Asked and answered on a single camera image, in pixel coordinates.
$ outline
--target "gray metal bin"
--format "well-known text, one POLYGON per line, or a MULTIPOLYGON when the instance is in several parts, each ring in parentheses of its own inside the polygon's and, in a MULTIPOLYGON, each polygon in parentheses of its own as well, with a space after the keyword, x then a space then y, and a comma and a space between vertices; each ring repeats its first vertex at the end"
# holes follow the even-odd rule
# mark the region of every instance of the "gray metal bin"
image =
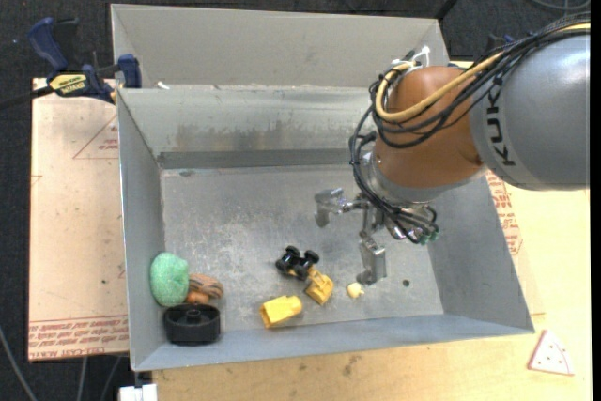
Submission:
POLYGON ((357 299, 346 285, 362 270, 361 214, 316 225, 317 192, 357 191, 347 139, 378 72, 424 43, 433 63, 446 61, 436 22, 133 6, 113 15, 116 56, 136 55, 145 79, 117 99, 132 369, 532 332, 484 178, 437 199, 436 242, 379 233, 388 277, 357 299), (335 284, 324 305, 275 269, 287 245, 320 254, 318 268, 335 284), (223 283, 216 343, 167 341, 148 280, 163 251, 223 283), (259 308, 282 295, 299 296, 302 313, 268 330, 259 308))

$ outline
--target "green sponge ball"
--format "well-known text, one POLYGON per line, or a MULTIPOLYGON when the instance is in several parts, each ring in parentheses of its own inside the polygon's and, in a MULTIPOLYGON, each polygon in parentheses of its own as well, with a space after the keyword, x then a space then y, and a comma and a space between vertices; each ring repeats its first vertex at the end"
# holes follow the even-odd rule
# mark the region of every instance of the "green sponge ball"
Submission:
POLYGON ((185 301, 189 288, 188 262, 171 253, 160 253, 150 265, 150 290, 158 304, 175 306, 185 301))

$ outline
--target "black toy car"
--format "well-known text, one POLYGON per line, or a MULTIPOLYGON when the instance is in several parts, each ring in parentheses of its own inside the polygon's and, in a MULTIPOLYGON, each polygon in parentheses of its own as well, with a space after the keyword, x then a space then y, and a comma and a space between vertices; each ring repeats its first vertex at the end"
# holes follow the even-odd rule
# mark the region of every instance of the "black toy car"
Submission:
POLYGON ((305 281, 309 275, 309 269, 319 262, 319 255, 313 251, 305 251, 304 257, 294 246, 285 248, 282 258, 275 261, 275 267, 284 274, 298 277, 305 281))

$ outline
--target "cable bundle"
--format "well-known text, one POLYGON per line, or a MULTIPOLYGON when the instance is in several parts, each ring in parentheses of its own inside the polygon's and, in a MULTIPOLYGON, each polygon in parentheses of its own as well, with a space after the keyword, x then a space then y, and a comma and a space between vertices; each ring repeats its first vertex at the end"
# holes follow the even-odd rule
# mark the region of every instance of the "cable bundle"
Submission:
POLYGON ((451 127, 465 116, 474 105, 487 96, 495 85, 495 79, 502 78, 523 59, 549 44, 567 37, 590 33, 590 22, 590 12, 574 14, 560 19, 524 39, 495 48, 443 88, 401 112, 390 113, 386 110, 386 100, 390 89, 402 82, 410 70, 420 69, 422 66, 413 59, 405 60, 381 74, 379 79, 369 87, 371 105, 363 114, 349 139, 350 164, 353 167, 355 182, 362 195, 379 209, 403 236, 412 242, 424 243, 428 237, 435 237, 439 228, 436 225, 436 212, 431 207, 423 207, 423 210, 425 209, 429 213, 428 217, 417 215, 412 212, 410 207, 393 205, 371 189, 361 169, 362 150, 368 144, 376 141, 378 136, 388 146, 398 149, 419 145, 438 131, 451 127), (446 108, 423 120, 411 122, 418 116, 427 115, 428 110, 442 96, 460 85, 464 86, 446 108), (467 108, 464 107, 465 110, 459 117, 448 122, 451 115, 466 101, 470 105, 467 108), (377 130, 362 133, 363 126, 370 116, 377 130), (414 138, 404 143, 396 143, 390 139, 390 134, 399 133, 410 133, 414 135, 414 138))

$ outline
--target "black wheel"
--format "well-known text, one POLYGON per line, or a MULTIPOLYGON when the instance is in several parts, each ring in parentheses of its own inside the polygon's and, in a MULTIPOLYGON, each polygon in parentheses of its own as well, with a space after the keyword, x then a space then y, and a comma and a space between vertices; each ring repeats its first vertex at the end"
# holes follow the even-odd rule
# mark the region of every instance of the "black wheel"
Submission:
POLYGON ((282 259, 275 261, 275 267, 281 272, 288 274, 288 265, 282 259))
POLYGON ((286 251, 287 254, 294 255, 296 257, 299 257, 301 255, 301 251, 299 251, 294 246, 288 246, 288 247, 286 247, 285 251, 286 251))
POLYGON ((303 266, 295 266, 294 267, 294 273, 297 275, 297 277, 301 281, 305 281, 307 279, 307 276, 309 275, 307 273, 307 269, 304 268, 303 266))
POLYGON ((319 255, 314 251, 305 251, 304 258, 312 264, 317 264, 319 262, 319 255))

